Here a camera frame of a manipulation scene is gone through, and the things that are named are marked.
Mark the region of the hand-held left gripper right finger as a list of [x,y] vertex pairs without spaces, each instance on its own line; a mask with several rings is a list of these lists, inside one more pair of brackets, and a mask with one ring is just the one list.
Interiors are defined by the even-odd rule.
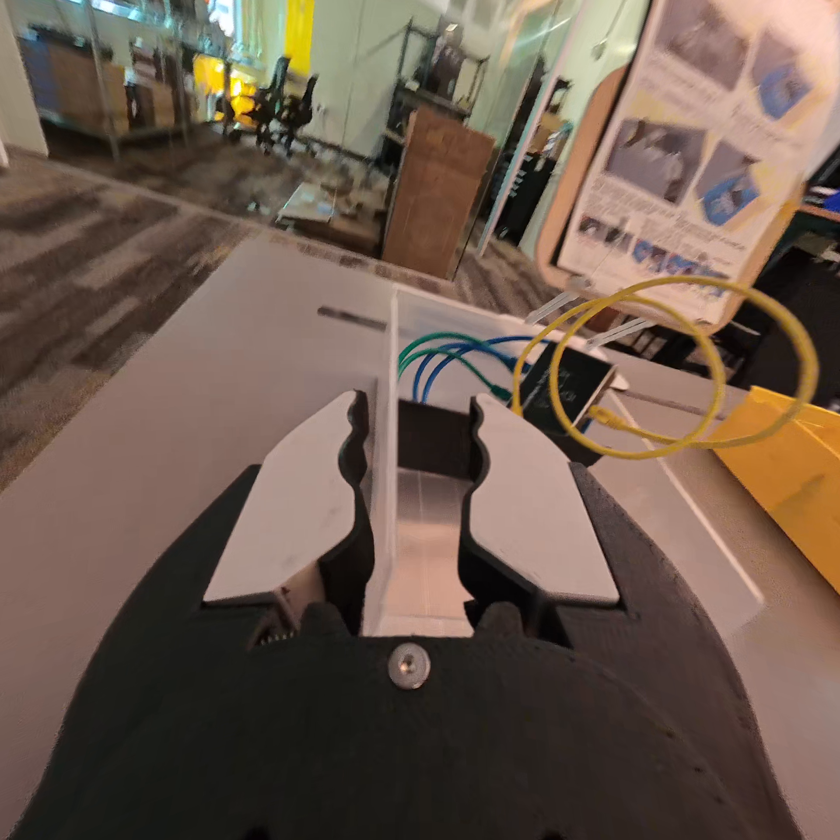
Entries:
[[464,546],[529,594],[615,607],[620,595],[567,455],[490,395],[471,399],[470,422]]

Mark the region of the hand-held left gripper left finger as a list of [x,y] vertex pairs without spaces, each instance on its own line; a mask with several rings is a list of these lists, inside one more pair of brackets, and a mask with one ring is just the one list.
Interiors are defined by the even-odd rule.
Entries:
[[361,633],[375,541],[362,484],[365,392],[349,390],[294,428],[259,466],[203,595],[208,607],[270,606],[299,628],[315,602]]

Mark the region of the black network switch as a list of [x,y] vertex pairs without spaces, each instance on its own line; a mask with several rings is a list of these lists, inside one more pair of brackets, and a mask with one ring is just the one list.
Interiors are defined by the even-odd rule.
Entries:
[[[552,341],[541,344],[536,360],[525,363],[523,367],[519,386],[522,416],[545,434],[570,461],[591,467],[600,455],[566,433],[550,400],[549,372],[555,346]],[[615,376],[616,367],[608,361],[571,347],[563,352],[557,376],[560,402],[581,434],[591,422],[588,416],[590,408],[600,402]]]

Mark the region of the clear acrylic tray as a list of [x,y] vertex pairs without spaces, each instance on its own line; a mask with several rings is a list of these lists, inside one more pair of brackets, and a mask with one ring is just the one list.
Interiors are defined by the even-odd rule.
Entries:
[[[400,400],[411,395],[411,373],[397,379],[397,355],[432,332],[467,333],[482,340],[512,335],[528,338],[536,329],[505,315],[468,308],[411,290],[394,292],[385,329],[386,367],[377,383],[373,509],[376,562],[366,591],[363,634],[369,636],[465,636],[471,634],[463,603],[469,599],[457,573],[460,512],[467,479],[429,474],[397,465],[397,446],[406,439],[398,418]],[[460,364],[420,406],[423,420],[433,407],[466,419],[474,395],[487,394]],[[602,458],[594,477],[665,553],[707,610],[717,630],[729,637],[766,605],[759,586],[733,552],[734,538],[701,512],[665,458],[628,461]]]

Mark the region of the yellow plastic bin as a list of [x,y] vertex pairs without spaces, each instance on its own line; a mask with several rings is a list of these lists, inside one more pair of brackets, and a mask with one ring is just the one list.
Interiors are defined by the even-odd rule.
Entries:
[[839,415],[805,406],[756,443],[715,455],[839,591]]

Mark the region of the rounded wooden board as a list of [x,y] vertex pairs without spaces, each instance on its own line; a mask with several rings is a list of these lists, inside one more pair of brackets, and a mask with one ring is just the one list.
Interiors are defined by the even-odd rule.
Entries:
[[[549,312],[561,304],[572,301],[591,301],[600,294],[588,286],[585,278],[557,265],[555,252],[559,242],[571,223],[574,209],[582,195],[586,178],[590,173],[596,153],[604,144],[603,135],[612,113],[623,94],[630,73],[629,65],[618,67],[606,76],[594,90],[579,123],[574,139],[569,143],[566,166],[558,180],[556,193],[544,218],[541,233],[534,246],[534,261],[541,277],[560,294],[551,300]],[[806,183],[796,186],[780,209],[767,224],[759,243],[750,254],[742,273],[733,283],[734,292],[729,298],[722,315],[716,322],[689,321],[690,327],[698,327],[701,333],[710,337],[727,326],[736,311],[746,299],[746,290],[756,283],[763,267],[770,260],[774,247],[800,210],[805,195]]]

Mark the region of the black cabinet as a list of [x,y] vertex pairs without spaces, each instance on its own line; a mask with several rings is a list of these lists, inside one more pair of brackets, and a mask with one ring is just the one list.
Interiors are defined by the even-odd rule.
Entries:
[[501,210],[495,236],[519,245],[557,161],[543,154],[526,154]]

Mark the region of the brown cardboard box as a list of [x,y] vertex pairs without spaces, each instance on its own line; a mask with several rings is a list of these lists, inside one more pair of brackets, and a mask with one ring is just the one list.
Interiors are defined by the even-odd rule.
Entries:
[[488,134],[418,108],[408,124],[382,259],[446,280],[495,149]]

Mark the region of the printed instruction poster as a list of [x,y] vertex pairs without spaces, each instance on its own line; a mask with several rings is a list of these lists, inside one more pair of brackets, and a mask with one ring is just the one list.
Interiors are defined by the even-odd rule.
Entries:
[[600,296],[735,282],[830,121],[837,18],[833,2],[652,2],[557,265]]

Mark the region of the black office chair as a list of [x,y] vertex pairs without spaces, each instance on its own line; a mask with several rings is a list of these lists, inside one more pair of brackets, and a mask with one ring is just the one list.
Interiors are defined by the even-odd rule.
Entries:
[[275,64],[269,85],[258,89],[255,95],[255,107],[252,109],[250,116],[256,126],[257,148],[261,149],[265,155],[270,155],[276,144],[270,126],[282,112],[290,63],[291,58],[289,56],[280,56]]
[[312,120],[313,92],[318,80],[318,74],[310,76],[302,96],[290,96],[284,106],[280,121],[282,125],[281,142],[287,158],[292,156],[292,144],[298,138],[300,130],[309,125]]

